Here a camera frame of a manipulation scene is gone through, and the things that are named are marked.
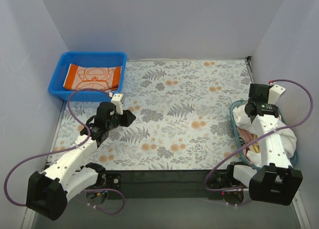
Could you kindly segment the orange cartoon towel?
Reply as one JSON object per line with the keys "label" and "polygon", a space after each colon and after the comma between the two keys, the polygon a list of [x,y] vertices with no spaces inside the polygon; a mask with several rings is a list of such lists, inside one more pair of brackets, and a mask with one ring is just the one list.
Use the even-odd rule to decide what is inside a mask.
{"label": "orange cartoon towel", "polygon": [[81,67],[75,64],[70,64],[63,87],[66,90],[114,90],[119,86],[121,71],[121,66]]}

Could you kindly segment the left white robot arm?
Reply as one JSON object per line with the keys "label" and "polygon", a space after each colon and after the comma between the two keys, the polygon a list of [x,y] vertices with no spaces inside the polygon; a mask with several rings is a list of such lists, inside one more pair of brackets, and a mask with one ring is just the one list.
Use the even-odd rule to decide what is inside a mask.
{"label": "left white robot arm", "polygon": [[80,192],[98,197],[111,191],[111,179],[103,166],[84,164],[95,152],[110,131],[129,127],[136,119],[130,110],[118,110],[111,102],[102,102],[96,114],[90,117],[74,142],[74,149],[63,154],[43,172],[33,173],[28,180],[26,206],[29,209],[57,220],[68,202]]}

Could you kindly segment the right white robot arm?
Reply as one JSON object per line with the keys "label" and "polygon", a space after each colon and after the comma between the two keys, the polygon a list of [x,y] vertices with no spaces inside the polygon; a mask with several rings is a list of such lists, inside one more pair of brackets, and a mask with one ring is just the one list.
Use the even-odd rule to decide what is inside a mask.
{"label": "right white robot arm", "polygon": [[249,189],[254,201],[288,206],[303,180],[285,152],[279,128],[282,124],[275,101],[284,88],[266,84],[251,84],[244,113],[258,137],[260,165],[233,167],[233,178]]}

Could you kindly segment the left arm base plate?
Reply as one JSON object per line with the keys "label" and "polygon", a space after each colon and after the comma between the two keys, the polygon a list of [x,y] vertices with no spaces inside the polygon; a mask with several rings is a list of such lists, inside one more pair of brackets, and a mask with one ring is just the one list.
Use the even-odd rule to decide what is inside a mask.
{"label": "left arm base plate", "polygon": [[122,175],[117,173],[103,173],[101,175],[102,188],[119,190],[122,183]]}

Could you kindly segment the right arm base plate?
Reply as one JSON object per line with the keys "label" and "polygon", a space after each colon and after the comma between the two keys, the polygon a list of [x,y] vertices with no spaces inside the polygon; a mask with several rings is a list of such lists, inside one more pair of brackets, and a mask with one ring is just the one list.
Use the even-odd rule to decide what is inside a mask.
{"label": "right arm base plate", "polygon": [[245,185],[234,179],[232,176],[229,176],[226,172],[217,172],[212,175],[206,175],[204,186],[210,192],[243,190],[246,188]]}

